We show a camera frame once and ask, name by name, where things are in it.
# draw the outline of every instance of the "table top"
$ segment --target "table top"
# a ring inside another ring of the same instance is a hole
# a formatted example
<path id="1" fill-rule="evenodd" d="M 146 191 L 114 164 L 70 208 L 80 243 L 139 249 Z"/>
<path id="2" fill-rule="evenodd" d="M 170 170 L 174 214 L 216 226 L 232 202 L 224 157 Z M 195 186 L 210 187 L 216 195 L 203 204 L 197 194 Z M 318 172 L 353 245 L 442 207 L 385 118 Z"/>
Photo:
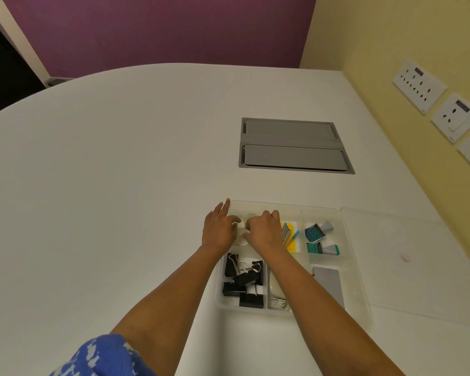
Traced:
<path id="1" fill-rule="evenodd" d="M 239 168 L 243 117 L 334 122 L 356 174 Z M 48 374 L 111 330 L 226 197 L 440 221 L 341 72 L 155 64 L 69 81 L 0 112 L 0 373 Z M 293 319 L 221 313 L 213 294 L 178 375 L 317 374 Z M 470 328 L 373 316 L 403 371 L 470 374 Z"/>

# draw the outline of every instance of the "yellow sticky note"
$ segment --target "yellow sticky note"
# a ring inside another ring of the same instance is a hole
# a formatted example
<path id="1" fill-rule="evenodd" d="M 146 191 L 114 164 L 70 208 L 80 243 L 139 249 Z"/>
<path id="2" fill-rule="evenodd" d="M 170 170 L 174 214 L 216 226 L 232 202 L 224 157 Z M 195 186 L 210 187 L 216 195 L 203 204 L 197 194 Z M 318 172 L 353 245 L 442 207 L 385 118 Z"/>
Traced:
<path id="1" fill-rule="evenodd" d="M 291 231 L 291 234 L 289 237 L 291 238 L 294 235 L 294 226 L 290 223 L 287 223 L 287 227 L 289 228 L 289 231 Z M 296 252 L 296 244 L 294 243 L 294 240 L 292 240 L 288 245 L 287 245 L 287 250 L 289 252 Z"/>

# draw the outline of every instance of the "person's left hand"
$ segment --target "person's left hand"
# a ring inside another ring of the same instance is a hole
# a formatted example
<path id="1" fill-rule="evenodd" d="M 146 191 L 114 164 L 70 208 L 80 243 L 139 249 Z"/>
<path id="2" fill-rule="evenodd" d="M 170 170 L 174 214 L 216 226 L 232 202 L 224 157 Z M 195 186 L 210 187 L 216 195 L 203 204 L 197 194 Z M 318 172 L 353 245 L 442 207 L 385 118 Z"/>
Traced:
<path id="1" fill-rule="evenodd" d="M 211 247 L 224 255 L 237 238 L 237 225 L 240 223 L 238 216 L 226 216 L 230 208 L 230 199 L 226 199 L 225 205 L 220 202 L 216 208 L 207 214 L 202 231 L 202 246 Z"/>

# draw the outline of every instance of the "plastic container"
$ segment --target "plastic container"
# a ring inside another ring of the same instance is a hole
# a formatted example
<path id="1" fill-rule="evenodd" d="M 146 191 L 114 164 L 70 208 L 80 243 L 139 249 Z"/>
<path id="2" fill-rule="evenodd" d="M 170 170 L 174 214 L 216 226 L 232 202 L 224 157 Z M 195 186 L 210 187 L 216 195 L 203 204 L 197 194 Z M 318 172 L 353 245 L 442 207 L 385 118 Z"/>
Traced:
<path id="1" fill-rule="evenodd" d="M 310 274 L 312 272 L 312 267 L 314 266 L 337 269 L 340 274 L 345 309 L 364 329 L 367 329 L 372 320 L 371 310 L 367 303 L 362 278 L 360 277 L 357 261 L 352 251 L 345 222 L 339 210 L 333 208 L 306 207 L 289 204 L 232 201 L 228 214 L 234 214 L 239 216 L 241 219 L 244 219 L 244 217 L 249 213 L 261 215 L 264 210 L 272 212 L 274 209 L 279 211 L 280 220 L 282 222 L 290 222 L 294 225 L 295 229 L 300 230 L 300 233 L 295 239 L 296 252 L 292 252 L 291 255 L 294 256 L 294 258 L 296 258 Z M 321 243 L 323 246 L 331 244 L 337 245 L 340 251 L 338 256 L 312 254 L 307 252 L 307 240 L 304 234 L 305 228 L 313 225 L 314 223 L 322 225 L 326 221 L 330 221 L 332 223 L 334 230 L 327 233 L 326 237 L 321 240 Z M 261 257 L 250 245 L 232 246 L 229 252 L 238 254 L 240 260 L 248 263 L 261 260 Z M 223 256 L 219 261 L 215 291 L 215 298 L 219 308 L 253 314 L 293 316 L 291 309 L 284 311 L 268 308 L 269 298 L 272 296 L 269 291 L 269 269 L 266 263 L 263 265 L 263 286 L 258 286 L 257 289 L 258 294 L 263 294 L 263 309 L 240 307 L 238 305 L 238 297 L 223 296 L 223 283 L 230 281 L 229 277 L 225 277 L 225 266 L 226 256 Z M 252 292 L 253 290 L 254 287 L 251 286 L 249 292 Z"/>

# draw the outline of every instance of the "purple wall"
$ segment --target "purple wall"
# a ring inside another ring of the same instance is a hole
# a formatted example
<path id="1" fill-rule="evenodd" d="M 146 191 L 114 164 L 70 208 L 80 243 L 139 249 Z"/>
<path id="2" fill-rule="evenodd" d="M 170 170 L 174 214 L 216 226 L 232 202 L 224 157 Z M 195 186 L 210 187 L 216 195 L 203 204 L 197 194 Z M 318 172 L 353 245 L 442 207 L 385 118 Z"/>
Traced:
<path id="1" fill-rule="evenodd" d="M 51 76 L 146 63 L 299 67 L 315 0 L 4 0 Z"/>

